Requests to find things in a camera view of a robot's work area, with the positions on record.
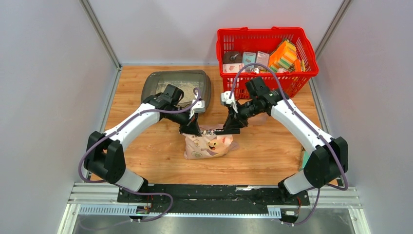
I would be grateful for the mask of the black bag clip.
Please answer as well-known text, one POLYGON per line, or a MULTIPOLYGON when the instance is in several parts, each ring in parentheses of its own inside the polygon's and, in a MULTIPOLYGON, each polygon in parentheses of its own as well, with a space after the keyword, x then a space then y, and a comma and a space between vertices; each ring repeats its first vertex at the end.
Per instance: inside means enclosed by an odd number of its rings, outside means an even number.
POLYGON ((216 129, 215 135, 236 135, 240 134, 240 129, 216 129))

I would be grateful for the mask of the pink cat litter bag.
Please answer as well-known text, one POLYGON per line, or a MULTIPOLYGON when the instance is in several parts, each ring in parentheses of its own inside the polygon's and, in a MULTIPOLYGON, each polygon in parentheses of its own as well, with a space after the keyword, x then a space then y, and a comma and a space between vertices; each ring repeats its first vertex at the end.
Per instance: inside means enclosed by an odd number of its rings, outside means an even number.
POLYGON ((185 137, 185 159, 203 159, 225 156, 237 150, 239 145, 233 135, 216 135, 215 130, 223 124, 200 125, 201 136, 183 134, 185 137))

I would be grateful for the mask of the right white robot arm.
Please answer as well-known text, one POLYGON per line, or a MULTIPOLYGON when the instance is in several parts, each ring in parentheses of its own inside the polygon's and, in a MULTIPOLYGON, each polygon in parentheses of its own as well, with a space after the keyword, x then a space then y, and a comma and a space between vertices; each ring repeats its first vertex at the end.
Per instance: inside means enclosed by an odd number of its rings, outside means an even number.
POLYGON ((248 119, 267 113, 280 122, 301 143, 310 157, 304 169, 278 183, 278 198, 292 203, 297 195, 312 188, 321 188, 347 172, 348 144, 342 137, 334 138, 307 118, 281 89, 271 90, 261 77, 246 83, 250 101, 240 104, 231 91, 221 93, 221 104, 228 116, 217 135, 239 134, 248 126, 248 119))

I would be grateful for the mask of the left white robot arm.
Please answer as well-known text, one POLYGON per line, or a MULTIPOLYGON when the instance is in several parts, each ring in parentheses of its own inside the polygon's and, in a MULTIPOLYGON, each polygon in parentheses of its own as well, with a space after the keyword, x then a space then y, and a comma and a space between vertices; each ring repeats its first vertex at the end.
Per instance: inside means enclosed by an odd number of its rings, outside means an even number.
POLYGON ((91 133, 78 169, 97 175, 100 183, 123 188, 137 202, 145 201, 149 196, 149 189, 144 186, 147 180, 127 169, 124 151, 147 128, 164 118, 179 124, 181 133, 200 135, 198 114, 194 111, 197 104, 203 103, 200 90, 195 87, 191 105, 180 109, 177 104, 184 95, 181 89, 169 84, 163 92, 145 98, 133 114, 115 127, 91 133))

